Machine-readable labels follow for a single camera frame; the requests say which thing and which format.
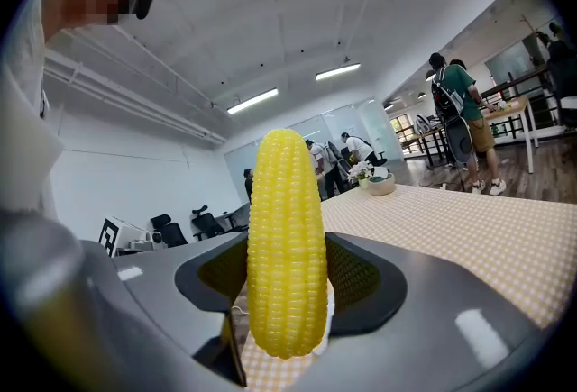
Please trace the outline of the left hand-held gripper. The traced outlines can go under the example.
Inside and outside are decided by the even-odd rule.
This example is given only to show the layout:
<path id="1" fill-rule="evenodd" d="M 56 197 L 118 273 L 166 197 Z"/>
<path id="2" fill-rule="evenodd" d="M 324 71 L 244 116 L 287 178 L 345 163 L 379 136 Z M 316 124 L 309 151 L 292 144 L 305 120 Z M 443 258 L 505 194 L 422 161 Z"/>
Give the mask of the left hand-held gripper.
<path id="1" fill-rule="evenodd" d="M 113 216 L 105 218 L 98 242 L 110 257 L 165 248 L 159 232 L 145 230 Z"/>

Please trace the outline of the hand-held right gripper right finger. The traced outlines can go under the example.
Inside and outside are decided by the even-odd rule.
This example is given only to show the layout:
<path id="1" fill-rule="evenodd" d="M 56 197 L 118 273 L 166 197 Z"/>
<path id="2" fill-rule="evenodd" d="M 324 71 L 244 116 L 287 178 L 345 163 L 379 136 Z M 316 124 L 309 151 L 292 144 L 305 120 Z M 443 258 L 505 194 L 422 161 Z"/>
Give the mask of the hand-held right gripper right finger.
<path id="1" fill-rule="evenodd" d="M 335 309 L 325 351 L 286 392 L 498 392 L 541 331 L 468 269 L 362 237 L 325 237 Z"/>

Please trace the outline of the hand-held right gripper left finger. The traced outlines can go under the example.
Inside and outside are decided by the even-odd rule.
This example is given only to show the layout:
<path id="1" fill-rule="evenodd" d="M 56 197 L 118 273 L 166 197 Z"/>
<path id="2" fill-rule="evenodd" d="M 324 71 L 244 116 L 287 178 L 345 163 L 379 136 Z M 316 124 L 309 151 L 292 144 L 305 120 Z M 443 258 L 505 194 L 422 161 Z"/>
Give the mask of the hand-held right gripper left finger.
<path id="1" fill-rule="evenodd" d="M 232 306 L 247 235 L 111 258 L 82 243 L 98 320 L 135 387 L 244 387 Z"/>

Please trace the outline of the yellow corn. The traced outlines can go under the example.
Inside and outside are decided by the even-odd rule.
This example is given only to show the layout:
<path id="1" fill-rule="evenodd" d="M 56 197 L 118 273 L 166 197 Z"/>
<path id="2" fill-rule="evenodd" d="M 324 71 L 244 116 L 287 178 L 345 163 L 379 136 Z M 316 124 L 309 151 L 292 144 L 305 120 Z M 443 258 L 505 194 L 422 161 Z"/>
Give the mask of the yellow corn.
<path id="1" fill-rule="evenodd" d="M 321 199 L 305 141 L 277 129 L 261 141 L 250 206 L 247 291 L 256 344 L 283 360 L 307 356 L 327 318 Z"/>

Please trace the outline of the black office chair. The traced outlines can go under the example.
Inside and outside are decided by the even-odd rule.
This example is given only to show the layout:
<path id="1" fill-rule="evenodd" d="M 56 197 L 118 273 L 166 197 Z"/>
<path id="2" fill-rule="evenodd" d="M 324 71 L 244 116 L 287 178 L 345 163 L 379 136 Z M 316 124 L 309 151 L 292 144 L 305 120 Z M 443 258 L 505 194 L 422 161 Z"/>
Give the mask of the black office chair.
<path id="1" fill-rule="evenodd" d="M 158 232 L 162 238 L 162 242 L 168 248 L 187 245 L 179 225 L 174 223 L 168 214 L 161 214 L 151 218 L 151 225 L 155 232 Z"/>
<path id="2" fill-rule="evenodd" d="M 223 212 L 220 216 L 215 217 L 208 211 L 208 206 L 203 205 L 198 209 L 191 211 L 190 222 L 197 230 L 193 236 L 199 241 L 214 238 L 216 236 L 229 232 L 244 232 L 249 228 L 248 224 L 237 223 L 234 220 L 236 211 Z"/>

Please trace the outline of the table with checked tablecloth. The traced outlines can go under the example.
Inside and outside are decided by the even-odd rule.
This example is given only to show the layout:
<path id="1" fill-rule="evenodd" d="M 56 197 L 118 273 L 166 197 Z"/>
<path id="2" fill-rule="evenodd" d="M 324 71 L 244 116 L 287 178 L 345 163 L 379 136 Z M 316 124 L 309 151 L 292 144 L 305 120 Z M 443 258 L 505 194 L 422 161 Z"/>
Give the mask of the table with checked tablecloth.
<path id="1" fill-rule="evenodd" d="M 325 230 L 459 264 L 538 327 L 558 322 L 577 279 L 577 205 L 399 185 L 322 204 Z"/>

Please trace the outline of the beige bowl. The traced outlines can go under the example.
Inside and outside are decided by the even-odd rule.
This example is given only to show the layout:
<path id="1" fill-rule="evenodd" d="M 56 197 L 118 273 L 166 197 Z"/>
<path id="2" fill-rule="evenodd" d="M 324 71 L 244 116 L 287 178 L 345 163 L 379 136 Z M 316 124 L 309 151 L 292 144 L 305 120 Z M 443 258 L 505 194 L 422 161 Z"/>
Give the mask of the beige bowl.
<path id="1" fill-rule="evenodd" d="M 375 175 L 368 178 L 367 191 L 372 196 L 385 196 L 396 189 L 395 176 L 388 172 L 386 175 Z"/>

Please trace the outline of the person's grey shirt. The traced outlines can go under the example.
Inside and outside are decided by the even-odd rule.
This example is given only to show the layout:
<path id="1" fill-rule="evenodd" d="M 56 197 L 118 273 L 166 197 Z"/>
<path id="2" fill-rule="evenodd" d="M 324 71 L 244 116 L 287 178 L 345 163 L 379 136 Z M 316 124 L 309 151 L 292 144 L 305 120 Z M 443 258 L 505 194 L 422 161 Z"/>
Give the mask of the person's grey shirt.
<path id="1" fill-rule="evenodd" d="M 0 46 L 0 209 L 57 218 L 50 172 L 63 144 L 41 118 L 41 0 L 23 0 Z"/>

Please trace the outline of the white flowers in pot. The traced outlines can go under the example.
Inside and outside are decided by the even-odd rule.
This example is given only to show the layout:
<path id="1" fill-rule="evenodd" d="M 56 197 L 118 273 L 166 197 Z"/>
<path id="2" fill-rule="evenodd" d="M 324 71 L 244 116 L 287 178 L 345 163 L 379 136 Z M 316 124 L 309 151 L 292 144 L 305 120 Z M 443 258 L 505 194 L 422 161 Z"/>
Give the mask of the white flowers in pot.
<path id="1" fill-rule="evenodd" d="M 373 176 L 374 167 L 369 161 L 359 161 L 351 166 L 348 173 L 348 179 L 352 183 L 357 183 L 358 186 L 366 190 L 369 185 L 369 180 Z"/>

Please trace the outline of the ceiling tube light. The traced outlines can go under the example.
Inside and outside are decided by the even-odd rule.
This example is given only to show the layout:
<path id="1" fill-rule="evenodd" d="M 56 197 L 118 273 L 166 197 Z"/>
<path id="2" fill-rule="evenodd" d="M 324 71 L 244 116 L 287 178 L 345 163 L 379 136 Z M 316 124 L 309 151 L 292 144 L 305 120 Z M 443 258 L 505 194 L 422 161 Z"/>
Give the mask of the ceiling tube light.
<path id="1" fill-rule="evenodd" d="M 324 72 L 320 72 L 316 74 L 315 80 L 321 81 L 325 79 L 329 79 L 331 77 L 340 76 L 345 73 L 353 72 L 357 70 L 361 66 L 360 63 L 354 63 L 351 65 L 343 65 L 339 68 L 330 69 Z"/>
<path id="2" fill-rule="evenodd" d="M 268 99 L 271 99 L 273 97 L 276 97 L 279 93 L 279 90 L 277 88 L 272 88 L 269 91 L 266 91 L 264 93 L 261 93 L 257 96 L 254 96 L 248 100 L 245 100 L 237 105 L 233 105 L 232 107 L 227 109 L 227 113 L 229 113 L 230 115 L 233 114 L 238 114 L 241 111 L 246 110 L 247 108 L 250 108 L 252 106 L 255 106 L 257 104 L 260 104 L 261 102 L 264 102 Z"/>

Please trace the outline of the round black fan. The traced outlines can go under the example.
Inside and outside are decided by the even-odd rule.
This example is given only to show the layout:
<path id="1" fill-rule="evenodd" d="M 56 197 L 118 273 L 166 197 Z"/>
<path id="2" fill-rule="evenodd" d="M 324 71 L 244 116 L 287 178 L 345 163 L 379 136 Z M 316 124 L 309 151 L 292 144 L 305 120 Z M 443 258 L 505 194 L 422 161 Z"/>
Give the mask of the round black fan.
<path id="1" fill-rule="evenodd" d="M 472 137 L 465 120 L 456 116 L 444 125 L 447 143 L 458 163 L 466 164 L 473 155 Z"/>

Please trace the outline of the black and white backpack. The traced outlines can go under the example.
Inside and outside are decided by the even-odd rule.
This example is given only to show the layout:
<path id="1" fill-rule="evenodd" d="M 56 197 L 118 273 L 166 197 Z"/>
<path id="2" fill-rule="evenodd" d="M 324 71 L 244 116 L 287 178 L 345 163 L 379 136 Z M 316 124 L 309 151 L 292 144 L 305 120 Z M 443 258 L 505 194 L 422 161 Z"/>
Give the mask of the black and white backpack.
<path id="1" fill-rule="evenodd" d="M 447 66 L 440 68 L 432 79 L 432 94 L 437 116 L 441 120 L 460 117 L 463 112 L 463 100 L 455 90 L 444 86 Z"/>

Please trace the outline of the wooden top white-legged table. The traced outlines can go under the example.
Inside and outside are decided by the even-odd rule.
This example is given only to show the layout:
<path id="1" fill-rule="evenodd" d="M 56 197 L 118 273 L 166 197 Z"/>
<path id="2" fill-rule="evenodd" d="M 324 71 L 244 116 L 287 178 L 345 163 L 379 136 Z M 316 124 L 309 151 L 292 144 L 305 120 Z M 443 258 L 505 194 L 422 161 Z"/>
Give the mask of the wooden top white-legged table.
<path id="1" fill-rule="evenodd" d="M 481 113 L 487 121 L 499 120 L 504 118 L 518 117 L 521 121 L 522 130 L 525 137 L 527 148 L 527 172 L 534 173 L 534 156 L 533 149 L 539 146 L 536 133 L 536 121 L 532 106 L 526 96 L 515 97 L 502 105 L 498 111 L 483 109 Z"/>

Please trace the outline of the black metal railing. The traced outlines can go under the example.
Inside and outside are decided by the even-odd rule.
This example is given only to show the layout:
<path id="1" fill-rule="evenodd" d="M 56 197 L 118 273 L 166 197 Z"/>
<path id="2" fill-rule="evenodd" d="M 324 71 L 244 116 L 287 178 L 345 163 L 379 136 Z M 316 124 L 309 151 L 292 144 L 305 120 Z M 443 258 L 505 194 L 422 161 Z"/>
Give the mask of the black metal railing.
<path id="1" fill-rule="evenodd" d="M 557 105 L 552 92 L 548 73 L 542 69 L 534 71 L 515 80 L 510 80 L 481 93 L 489 103 L 499 101 L 509 103 L 515 98 L 526 97 L 531 105 L 537 130 L 555 127 L 558 124 Z M 506 116 L 490 123 L 493 136 L 498 141 L 505 137 L 513 140 L 522 133 L 522 122 L 519 116 Z"/>

